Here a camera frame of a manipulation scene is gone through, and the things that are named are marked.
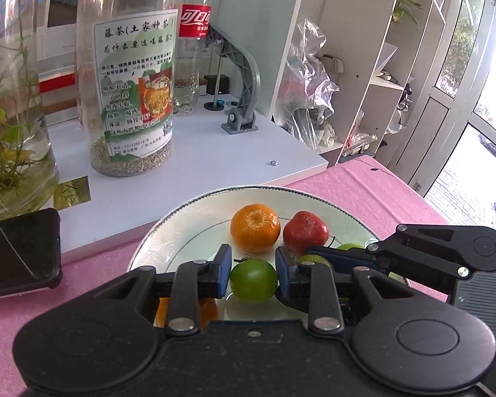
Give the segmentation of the labelled clear tea jar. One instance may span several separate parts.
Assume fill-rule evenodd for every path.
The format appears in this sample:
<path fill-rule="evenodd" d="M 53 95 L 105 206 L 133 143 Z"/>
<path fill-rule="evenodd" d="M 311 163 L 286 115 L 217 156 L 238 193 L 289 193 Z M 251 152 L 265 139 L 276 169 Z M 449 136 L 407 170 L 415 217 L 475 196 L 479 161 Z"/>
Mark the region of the labelled clear tea jar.
<path fill-rule="evenodd" d="M 101 174 L 136 176 L 170 156 L 183 1 L 78 0 L 78 111 Z"/>

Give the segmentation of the black smartphone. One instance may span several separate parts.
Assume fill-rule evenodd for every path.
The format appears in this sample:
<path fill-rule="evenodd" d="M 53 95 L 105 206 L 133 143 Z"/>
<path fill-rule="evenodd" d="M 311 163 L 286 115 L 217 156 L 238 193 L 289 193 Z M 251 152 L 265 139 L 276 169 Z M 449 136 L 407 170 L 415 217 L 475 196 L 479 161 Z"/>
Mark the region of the black smartphone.
<path fill-rule="evenodd" d="M 0 298 L 62 281 L 61 218 L 53 208 L 0 220 Z"/>

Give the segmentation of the pink floral tablecloth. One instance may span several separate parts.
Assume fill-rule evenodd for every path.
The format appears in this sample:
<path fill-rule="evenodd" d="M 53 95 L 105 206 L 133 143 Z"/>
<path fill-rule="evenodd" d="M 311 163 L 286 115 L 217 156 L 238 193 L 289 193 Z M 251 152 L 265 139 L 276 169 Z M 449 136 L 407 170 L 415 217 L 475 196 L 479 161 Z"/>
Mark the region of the pink floral tablecloth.
<path fill-rule="evenodd" d="M 446 223 L 418 193 L 372 158 L 352 159 L 290 187 L 340 206 L 381 239 L 400 223 Z M 133 240 L 66 264 L 55 289 L 0 299 L 0 396 L 17 396 L 25 389 L 11 354 L 19 329 L 32 318 L 123 274 L 138 244 Z"/>

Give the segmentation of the white round plate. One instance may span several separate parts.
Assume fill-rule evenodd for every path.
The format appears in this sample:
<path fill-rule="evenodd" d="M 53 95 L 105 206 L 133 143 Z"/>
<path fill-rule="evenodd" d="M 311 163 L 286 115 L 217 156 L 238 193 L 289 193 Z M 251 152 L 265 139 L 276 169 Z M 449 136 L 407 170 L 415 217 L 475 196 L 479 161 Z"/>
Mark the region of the white round plate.
<path fill-rule="evenodd" d="M 232 263 L 274 262 L 285 226 L 300 212 L 321 220 L 329 247 L 365 247 L 378 239 L 365 224 L 319 197 L 284 187 L 230 187 L 197 197 L 171 211 L 145 235 L 129 267 L 173 272 L 191 260 L 212 260 L 232 248 Z"/>

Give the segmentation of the red small apple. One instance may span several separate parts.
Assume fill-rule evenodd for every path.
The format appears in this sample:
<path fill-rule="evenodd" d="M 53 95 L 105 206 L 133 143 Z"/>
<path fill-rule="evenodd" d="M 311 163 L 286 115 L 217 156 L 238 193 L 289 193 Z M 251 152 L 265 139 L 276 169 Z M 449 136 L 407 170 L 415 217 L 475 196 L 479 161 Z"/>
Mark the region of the red small apple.
<path fill-rule="evenodd" d="M 326 223 L 309 211 L 299 211 L 283 229 L 284 245 L 297 255 L 307 254 L 328 241 L 330 232 Z"/>

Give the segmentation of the cola bottle red cap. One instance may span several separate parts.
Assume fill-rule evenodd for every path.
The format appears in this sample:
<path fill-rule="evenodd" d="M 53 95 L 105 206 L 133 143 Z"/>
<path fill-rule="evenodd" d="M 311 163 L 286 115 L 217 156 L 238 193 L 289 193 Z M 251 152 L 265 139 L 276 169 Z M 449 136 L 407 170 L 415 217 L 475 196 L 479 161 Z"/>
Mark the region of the cola bottle red cap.
<path fill-rule="evenodd" d="M 192 112 L 199 98 L 200 58 L 208 35 L 211 0 L 184 0 L 175 65 L 175 113 Z"/>

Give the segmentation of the small green fruit back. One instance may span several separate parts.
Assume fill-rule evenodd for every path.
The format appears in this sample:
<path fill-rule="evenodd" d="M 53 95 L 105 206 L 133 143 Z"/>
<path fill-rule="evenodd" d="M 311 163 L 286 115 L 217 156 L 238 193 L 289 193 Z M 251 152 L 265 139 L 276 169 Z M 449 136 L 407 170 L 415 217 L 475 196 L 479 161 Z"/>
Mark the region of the small green fruit back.
<path fill-rule="evenodd" d="M 278 275 L 274 267 L 263 260 L 245 260 L 231 270 L 230 289 L 243 302 L 261 303 L 275 295 Z"/>

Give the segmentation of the white shelf unit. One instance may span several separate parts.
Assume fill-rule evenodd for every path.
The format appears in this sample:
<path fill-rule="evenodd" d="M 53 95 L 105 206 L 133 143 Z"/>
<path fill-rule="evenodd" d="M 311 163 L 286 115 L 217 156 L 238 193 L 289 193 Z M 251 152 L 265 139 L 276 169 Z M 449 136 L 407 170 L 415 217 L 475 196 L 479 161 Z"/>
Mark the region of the white shelf unit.
<path fill-rule="evenodd" d="M 388 164 L 401 142 L 388 126 L 405 86 L 419 95 L 441 41 L 444 0 L 216 0 L 216 24 L 255 59 L 257 110 L 276 118 L 278 91 L 296 23 L 314 21 L 326 36 L 321 58 L 339 85 L 331 117 L 337 137 L 354 125 L 376 136 Z"/>

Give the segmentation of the crumpled clear plastic bag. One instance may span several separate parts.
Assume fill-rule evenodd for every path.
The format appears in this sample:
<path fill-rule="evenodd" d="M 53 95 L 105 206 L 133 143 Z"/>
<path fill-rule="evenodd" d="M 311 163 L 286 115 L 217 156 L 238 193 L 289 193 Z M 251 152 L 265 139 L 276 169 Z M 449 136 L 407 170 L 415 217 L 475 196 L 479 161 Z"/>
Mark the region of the crumpled clear plastic bag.
<path fill-rule="evenodd" d="M 317 58 L 325 43 L 317 24 L 300 18 L 288 48 L 273 115 L 277 125 L 315 152 L 337 140 L 328 119 L 335 113 L 332 96 L 340 88 Z"/>

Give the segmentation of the orange tangerine back right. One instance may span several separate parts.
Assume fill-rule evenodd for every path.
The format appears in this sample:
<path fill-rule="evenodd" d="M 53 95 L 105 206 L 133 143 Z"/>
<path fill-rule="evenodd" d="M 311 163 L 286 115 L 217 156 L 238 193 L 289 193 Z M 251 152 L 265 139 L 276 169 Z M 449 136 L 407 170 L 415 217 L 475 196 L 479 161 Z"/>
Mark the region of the orange tangerine back right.
<path fill-rule="evenodd" d="M 235 244 L 249 254 L 270 250 L 281 233 L 278 215 L 262 203 L 243 206 L 230 222 L 230 235 Z"/>

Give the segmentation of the orange tangerine middle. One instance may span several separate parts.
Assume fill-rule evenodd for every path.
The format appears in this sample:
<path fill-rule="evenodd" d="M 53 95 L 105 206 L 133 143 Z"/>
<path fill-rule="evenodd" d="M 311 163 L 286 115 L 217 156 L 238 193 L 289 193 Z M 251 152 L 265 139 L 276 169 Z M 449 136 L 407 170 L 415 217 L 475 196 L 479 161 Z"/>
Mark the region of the orange tangerine middle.
<path fill-rule="evenodd" d="M 219 310 L 214 298 L 199 299 L 184 309 L 177 307 L 174 313 L 172 313 L 173 310 L 169 307 L 169 303 L 169 297 L 160 297 L 155 320 L 157 327 L 164 328 L 169 318 L 188 317 L 199 325 L 200 330 L 203 330 L 211 321 L 219 319 Z"/>

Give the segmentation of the white raised board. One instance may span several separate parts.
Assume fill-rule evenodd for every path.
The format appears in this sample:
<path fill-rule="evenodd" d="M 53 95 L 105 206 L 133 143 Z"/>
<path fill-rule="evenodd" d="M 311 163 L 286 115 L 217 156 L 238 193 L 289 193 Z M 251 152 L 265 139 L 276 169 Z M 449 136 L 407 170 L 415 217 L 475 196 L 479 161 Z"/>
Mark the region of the white raised board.
<path fill-rule="evenodd" d="M 206 192 L 243 185 L 286 186 L 319 174 L 328 162 L 265 116 L 257 130 L 228 134 L 226 117 L 197 107 L 174 117 L 171 155 L 134 177 L 107 177 L 89 163 L 89 140 L 77 119 L 48 125 L 63 182 L 86 177 L 90 199 L 60 212 L 62 262 L 71 263 L 135 239 L 162 217 Z"/>

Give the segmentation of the glass vase with plant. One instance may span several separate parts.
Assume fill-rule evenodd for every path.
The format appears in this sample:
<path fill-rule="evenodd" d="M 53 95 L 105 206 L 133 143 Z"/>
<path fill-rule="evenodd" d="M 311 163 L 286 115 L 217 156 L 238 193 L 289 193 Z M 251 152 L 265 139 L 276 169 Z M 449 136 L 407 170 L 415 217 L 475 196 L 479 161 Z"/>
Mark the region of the glass vase with plant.
<path fill-rule="evenodd" d="M 37 70 L 46 0 L 0 0 L 0 220 L 40 209 L 58 183 Z"/>

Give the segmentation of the orange tangerine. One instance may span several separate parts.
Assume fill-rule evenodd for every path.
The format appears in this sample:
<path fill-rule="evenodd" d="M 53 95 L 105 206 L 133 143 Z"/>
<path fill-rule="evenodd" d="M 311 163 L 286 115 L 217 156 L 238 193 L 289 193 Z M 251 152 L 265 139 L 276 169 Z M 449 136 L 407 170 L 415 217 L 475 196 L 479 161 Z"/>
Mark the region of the orange tangerine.
<path fill-rule="evenodd" d="M 278 215 L 262 203 L 243 206 L 230 222 L 230 235 L 235 244 L 249 254 L 270 250 L 281 233 Z"/>
<path fill-rule="evenodd" d="M 169 303 L 169 297 L 160 297 L 155 320 L 157 327 L 164 328 L 169 318 L 188 317 L 199 325 L 200 330 L 203 330 L 211 321 L 219 319 L 219 310 L 214 298 L 199 299 L 184 309 L 177 307 L 174 313 L 172 313 L 173 310 L 169 307 Z"/>

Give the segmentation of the green apple right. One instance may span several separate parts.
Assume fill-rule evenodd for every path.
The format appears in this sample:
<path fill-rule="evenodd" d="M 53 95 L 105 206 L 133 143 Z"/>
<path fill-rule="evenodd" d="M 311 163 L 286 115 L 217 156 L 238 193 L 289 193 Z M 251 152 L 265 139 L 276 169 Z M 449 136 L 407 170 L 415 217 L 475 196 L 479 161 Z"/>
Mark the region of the green apple right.
<path fill-rule="evenodd" d="M 306 254 L 296 259 L 298 263 L 311 261 L 324 263 L 334 269 L 343 271 L 356 266 L 365 266 L 370 262 L 364 248 L 361 245 L 344 244 L 339 247 L 314 246 L 307 250 Z"/>

